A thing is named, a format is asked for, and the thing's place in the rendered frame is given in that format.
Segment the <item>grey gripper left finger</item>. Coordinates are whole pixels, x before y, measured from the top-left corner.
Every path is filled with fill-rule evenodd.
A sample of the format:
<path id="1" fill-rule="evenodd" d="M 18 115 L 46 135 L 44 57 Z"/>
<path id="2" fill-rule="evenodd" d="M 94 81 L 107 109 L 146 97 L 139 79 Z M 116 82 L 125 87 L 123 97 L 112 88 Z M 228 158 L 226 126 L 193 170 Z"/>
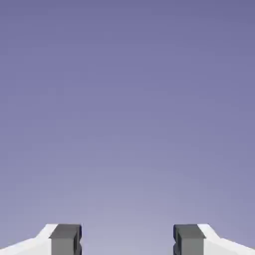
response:
<path id="1" fill-rule="evenodd" d="M 80 224 L 46 224 L 39 234 L 6 248 L 0 255 L 82 255 Z"/>

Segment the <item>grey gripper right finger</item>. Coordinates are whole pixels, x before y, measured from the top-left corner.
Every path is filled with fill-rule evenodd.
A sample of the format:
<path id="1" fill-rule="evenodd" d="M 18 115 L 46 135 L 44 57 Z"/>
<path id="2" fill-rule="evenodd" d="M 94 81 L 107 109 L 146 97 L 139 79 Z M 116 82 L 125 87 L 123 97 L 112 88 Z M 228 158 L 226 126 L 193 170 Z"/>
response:
<path id="1" fill-rule="evenodd" d="M 175 224 L 173 255 L 255 255 L 255 249 L 221 238 L 209 224 Z"/>

